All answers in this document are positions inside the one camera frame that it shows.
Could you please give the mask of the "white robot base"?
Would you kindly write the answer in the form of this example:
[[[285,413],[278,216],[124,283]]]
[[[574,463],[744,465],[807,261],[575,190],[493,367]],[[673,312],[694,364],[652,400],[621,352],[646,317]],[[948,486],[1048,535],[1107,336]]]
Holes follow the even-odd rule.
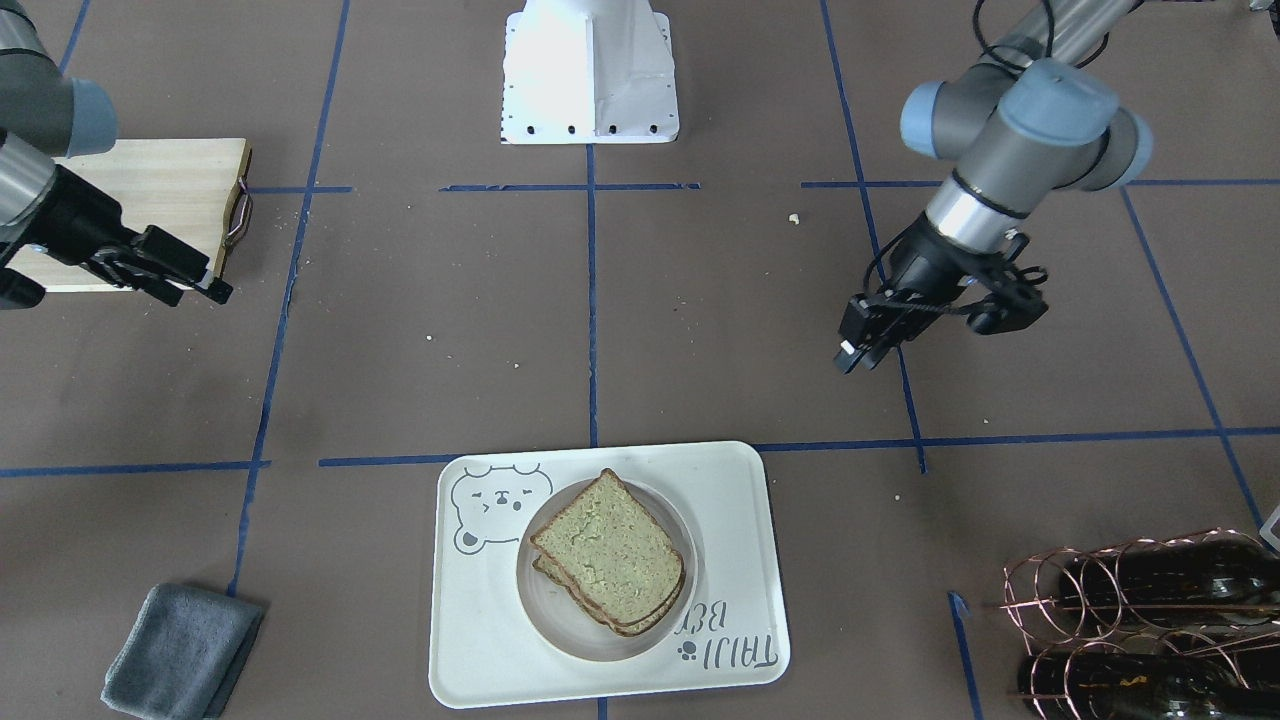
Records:
[[[649,1],[527,1],[504,41],[502,143],[678,138],[671,23]]]

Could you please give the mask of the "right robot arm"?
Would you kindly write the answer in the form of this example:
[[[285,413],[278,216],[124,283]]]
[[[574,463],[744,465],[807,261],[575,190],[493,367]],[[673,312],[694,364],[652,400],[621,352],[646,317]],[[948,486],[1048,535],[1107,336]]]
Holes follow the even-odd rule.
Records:
[[[100,85],[61,73],[20,3],[1,8],[3,309],[35,307],[46,295],[9,266],[23,247],[170,307],[186,290],[225,304],[233,288],[207,255],[156,225],[128,228],[114,197],[56,163],[110,150],[115,108]]]

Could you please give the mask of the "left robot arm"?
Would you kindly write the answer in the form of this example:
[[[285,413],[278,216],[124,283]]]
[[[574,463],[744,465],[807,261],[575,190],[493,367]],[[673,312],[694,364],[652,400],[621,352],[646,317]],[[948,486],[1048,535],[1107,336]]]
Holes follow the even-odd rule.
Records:
[[[979,60],[905,101],[902,142],[952,169],[923,211],[869,264],[838,328],[841,372],[874,368],[942,316],[977,334],[1024,331],[1048,309],[1047,272],[1020,268],[1023,223],[1053,191],[1123,187],[1146,168],[1148,124],[1085,70],[1134,1],[1043,1]]]

